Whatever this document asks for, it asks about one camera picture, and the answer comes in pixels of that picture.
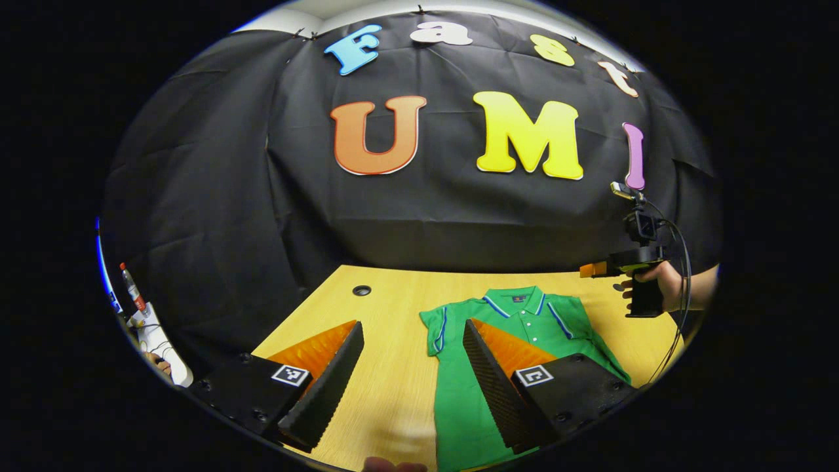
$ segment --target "wire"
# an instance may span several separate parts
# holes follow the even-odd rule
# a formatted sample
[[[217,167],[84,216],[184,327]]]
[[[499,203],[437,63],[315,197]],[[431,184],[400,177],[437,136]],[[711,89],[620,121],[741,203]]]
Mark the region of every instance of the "wire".
[[[659,212],[659,216],[661,216],[661,221],[667,221],[667,217],[664,215],[664,213],[662,213],[661,210],[659,210],[659,208],[656,207],[650,200],[647,200],[646,203],[647,205],[650,205],[652,208],[654,208],[656,212]]]
[[[143,329],[143,328],[151,328],[152,326],[160,326],[160,325],[159,325],[159,324],[157,324],[157,323],[153,323],[153,324],[144,324],[144,325],[142,325],[142,326],[129,326],[129,327],[128,327],[128,329],[129,329],[129,330],[130,330],[130,329],[132,329],[132,330],[134,330],[134,331],[139,331],[139,330],[141,330],[141,329]]]
[[[661,211],[655,205],[653,205],[652,203],[650,203],[650,205],[652,205],[652,207],[655,208],[655,210],[657,212],[659,212],[659,214],[661,214]],[[664,223],[667,224],[667,226],[670,230],[670,234],[673,236],[674,240],[675,240],[675,234],[673,234],[673,231],[675,230],[675,232],[677,234],[679,234],[679,239],[681,240],[681,243],[682,243],[682,249],[684,250],[684,253],[685,253],[684,258],[680,258],[680,268],[682,269],[682,284],[681,285],[683,287],[683,290],[681,292],[679,310],[681,312],[682,319],[681,319],[680,325],[676,327],[676,333],[675,333],[675,336],[673,338],[673,343],[670,345],[670,349],[668,349],[667,354],[664,356],[664,359],[662,359],[662,361],[659,363],[659,367],[657,367],[653,371],[653,375],[650,376],[647,383],[649,383],[653,380],[653,378],[659,373],[659,369],[661,369],[661,374],[664,373],[664,369],[667,367],[667,364],[672,359],[673,354],[675,352],[675,348],[679,344],[679,335],[683,332],[683,330],[685,328],[685,320],[687,320],[687,314],[688,314],[688,311],[690,310],[690,277],[691,277],[692,269],[690,267],[690,254],[688,253],[688,250],[687,250],[687,243],[685,242],[684,235],[682,235],[681,231],[679,230],[679,227],[676,226],[675,223],[671,222],[670,220],[668,220],[666,218],[662,218],[662,221],[664,221]],[[684,259],[685,265],[687,266],[686,270],[685,270],[685,265],[681,264],[682,259]]]
[[[675,235],[675,233],[673,233],[673,228],[671,228],[668,225],[667,229],[670,230],[670,236],[673,238],[673,240],[675,242],[676,235]],[[680,269],[680,273],[683,275],[682,276],[682,286],[685,286],[685,284],[684,284],[684,281],[685,281],[685,277],[684,277],[685,264],[684,264],[684,258],[681,258],[681,257],[679,257],[679,269]],[[685,308],[685,293],[682,292],[681,297],[679,299],[679,311],[682,312],[684,310],[684,308]],[[678,325],[676,325],[676,334],[673,337],[673,343],[670,344],[670,348],[667,349],[667,354],[664,355],[664,358],[661,360],[661,362],[659,362],[659,365],[655,368],[655,370],[653,370],[653,374],[649,377],[649,380],[647,380],[647,383],[653,381],[653,378],[659,372],[659,369],[661,369],[662,366],[667,365],[667,362],[669,362],[670,352],[673,350],[674,346],[678,343],[679,334],[680,334],[680,328],[679,328]]]
[[[165,341],[163,341],[163,343],[160,343],[160,345],[159,345],[158,347],[156,347],[156,348],[154,348],[154,349],[150,350],[149,352],[150,352],[150,353],[153,353],[154,351],[156,351],[156,350],[160,349],[160,347],[161,347],[161,346],[163,346],[164,344],[166,344],[166,343],[168,343],[168,342],[169,342],[169,340],[168,340],[168,339],[167,339],[167,340],[165,340]]]
[[[672,227],[669,226],[670,233],[673,235],[673,239],[675,240],[675,234],[673,234]],[[670,344],[670,348],[667,350],[667,354],[665,355],[662,362],[659,363],[659,367],[656,368],[656,371],[653,373],[653,377],[655,377],[656,373],[658,373],[659,368],[661,368],[661,373],[664,373],[664,369],[667,367],[667,364],[670,363],[670,360],[673,357],[673,353],[675,352],[675,348],[679,343],[679,335],[684,331],[685,327],[685,320],[687,319],[687,310],[686,308],[690,305],[690,303],[685,299],[685,294],[689,294],[687,287],[685,286],[685,275],[688,275],[690,272],[685,272],[685,267],[681,264],[680,258],[680,268],[682,270],[682,280],[681,280],[681,297],[680,297],[680,304],[679,304],[679,311],[681,312],[682,319],[680,325],[676,326],[675,336],[673,337],[673,343]]]

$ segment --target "foam letter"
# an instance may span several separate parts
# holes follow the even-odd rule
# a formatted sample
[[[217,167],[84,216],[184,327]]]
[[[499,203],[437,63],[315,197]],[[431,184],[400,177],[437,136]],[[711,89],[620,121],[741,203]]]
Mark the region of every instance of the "foam letter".
[[[638,92],[636,92],[634,88],[630,87],[629,84],[627,84],[627,75],[619,71],[613,63],[601,60],[597,64],[603,69],[606,69],[606,72],[609,73],[609,76],[612,78],[612,81],[615,82],[615,85],[618,86],[618,88],[621,89],[623,93],[626,93],[630,97],[638,98]]]
[[[624,123],[623,130],[629,139],[629,172],[623,181],[635,190],[644,189],[644,156],[641,153],[641,141],[644,133],[633,124]]]
[[[508,153],[509,139],[527,172],[536,169],[545,146],[550,145],[548,160],[542,165],[545,174],[575,181],[582,178],[574,128],[578,114],[571,105],[546,102],[533,123],[519,102],[507,93],[478,92],[473,100],[487,115],[487,152],[478,158],[478,169],[512,172],[516,160]]]
[[[378,46],[378,38],[369,33],[375,33],[382,29],[377,24],[369,24],[349,36],[339,39],[323,52],[332,53],[341,62],[340,74],[345,76],[357,68],[364,66],[373,59],[376,59],[378,52],[365,51],[362,48],[374,48]]]
[[[542,57],[547,60],[552,60],[563,66],[573,66],[574,58],[566,52],[568,49],[556,39],[546,38],[541,34],[531,34],[530,40],[536,45],[534,49]]]
[[[410,163],[419,143],[420,108],[423,97],[396,97],[384,106],[393,110],[393,147],[376,153],[367,150],[367,115],[376,107],[371,102],[341,105],[330,113],[335,119],[335,160],[347,172],[356,175],[390,174]]]
[[[469,30],[457,23],[445,21],[429,21],[417,25],[416,31],[411,33],[411,39],[420,43],[439,43],[447,45],[470,45],[472,38],[469,37]]]

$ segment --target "human hand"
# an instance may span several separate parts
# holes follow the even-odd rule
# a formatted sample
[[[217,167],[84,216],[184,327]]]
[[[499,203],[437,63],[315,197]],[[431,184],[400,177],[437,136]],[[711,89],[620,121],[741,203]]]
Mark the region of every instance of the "human hand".
[[[368,457],[364,459],[362,472],[428,472],[428,467],[410,462],[393,465],[392,462],[381,457]]]
[[[664,298],[661,303],[661,309],[664,312],[675,312],[679,310],[682,294],[682,276],[670,265],[670,262],[664,261],[643,274],[634,275],[630,271],[627,275],[632,278],[628,281],[621,282],[621,286],[624,289],[631,289],[633,281],[649,282],[656,279],[659,282],[659,290],[661,290],[661,295]],[[632,298],[632,291],[625,291],[623,298]],[[627,308],[631,310],[632,303],[628,304]]]
[[[166,362],[165,359],[158,356],[155,353],[143,353],[146,355],[146,359],[149,360],[152,364],[156,365],[158,369],[162,370],[164,374],[168,375],[169,378],[172,378],[172,365]]]

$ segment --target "table surface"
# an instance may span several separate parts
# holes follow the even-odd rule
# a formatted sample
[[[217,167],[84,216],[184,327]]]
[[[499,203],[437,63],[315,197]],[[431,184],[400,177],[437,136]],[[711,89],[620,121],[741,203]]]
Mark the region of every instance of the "table surface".
[[[349,470],[360,470],[366,457],[378,456],[395,464],[419,462],[435,471],[439,361],[427,354],[427,329],[419,312],[481,298],[488,289],[538,286],[544,293],[578,296],[592,327],[639,387],[664,358],[676,326],[666,314],[626,318],[627,300],[613,287],[626,279],[582,279],[577,272],[463,274],[343,265],[253,355],[267,358],[339,324],[362,322],[364,350],[320,443],[310,454],[290,450]],[[354,295],[352,289],[360,285],[370,286],[371,292]],[[675,356],[682,349],[680,339]]]

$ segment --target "yellow letter m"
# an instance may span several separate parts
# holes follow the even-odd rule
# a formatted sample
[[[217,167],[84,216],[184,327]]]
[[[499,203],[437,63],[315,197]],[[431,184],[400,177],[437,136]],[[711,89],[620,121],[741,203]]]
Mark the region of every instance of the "yellow letter m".
[[[509,139],[527,172],[536,170],[545,146],[549,145],[548,159],[542,165],[545,174],[575,181],[582,178],[574,128],[578,114],[574,107],[562,102],[546,102],[533,123],[519,102],[508,93],[478,92],[472,99],[487,115],[487,152],[477,159],[478,169],[512,172],[516,160],[509,155]]]

